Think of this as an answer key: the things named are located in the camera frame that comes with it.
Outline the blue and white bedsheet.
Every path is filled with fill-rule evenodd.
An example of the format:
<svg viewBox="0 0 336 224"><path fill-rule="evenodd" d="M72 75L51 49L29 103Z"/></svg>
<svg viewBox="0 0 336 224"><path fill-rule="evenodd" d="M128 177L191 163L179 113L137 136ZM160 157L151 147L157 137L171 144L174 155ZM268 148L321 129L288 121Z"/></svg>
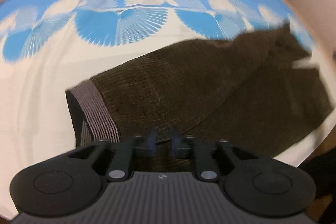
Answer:
<svg viewBox="0 0 336 224"><path fill-rule="evenodd" d="M11 179L75 146L65 91L102 71L192 38L232 38L284 20L319 67L335 74L284 0L7 0L1 4L1 216L17 210Z"/></svg>

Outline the dark brown corduroy pants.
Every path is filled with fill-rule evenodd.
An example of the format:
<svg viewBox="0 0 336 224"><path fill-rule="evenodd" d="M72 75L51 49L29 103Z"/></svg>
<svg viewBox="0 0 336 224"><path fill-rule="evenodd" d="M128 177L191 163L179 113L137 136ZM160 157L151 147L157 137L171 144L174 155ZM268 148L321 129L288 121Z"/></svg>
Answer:
<svg viewBox="0 0 336 224"><path fill-rule="evenodd" d="M206 143L227 139L274 157L333 111L317 68L289 25L232 40L191 39L127 61L66 91L77 147L156 131L157 152L140 170L180 171L171 133Z"/></svg>

